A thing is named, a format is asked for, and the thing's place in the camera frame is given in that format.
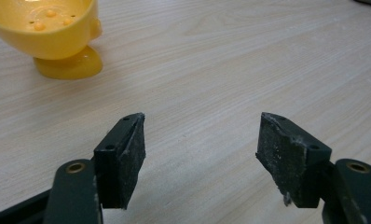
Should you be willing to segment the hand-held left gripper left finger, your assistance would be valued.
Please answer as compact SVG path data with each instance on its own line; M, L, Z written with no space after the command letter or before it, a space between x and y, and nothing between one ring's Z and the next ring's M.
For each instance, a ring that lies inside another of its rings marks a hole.
M56 171L43 224L103 224L104 209L128 207L144 158L144 114L135 113L118 121L90 160Z

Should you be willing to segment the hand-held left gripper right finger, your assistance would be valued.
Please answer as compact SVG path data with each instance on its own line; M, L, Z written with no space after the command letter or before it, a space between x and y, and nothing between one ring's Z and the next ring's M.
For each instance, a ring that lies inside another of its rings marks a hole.
M332 149L291 120L261 114L256 157L271 174L286 204L315 208L323 224L371 224L371 165L330 162Z

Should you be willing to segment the yellow plastic bowl with foot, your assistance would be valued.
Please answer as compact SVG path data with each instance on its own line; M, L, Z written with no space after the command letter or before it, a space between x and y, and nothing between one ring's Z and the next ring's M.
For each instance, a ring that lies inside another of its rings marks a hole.
M32 56L44 77L99 74L103 62L89 42L101 34L98 0L0 0L0 38Z

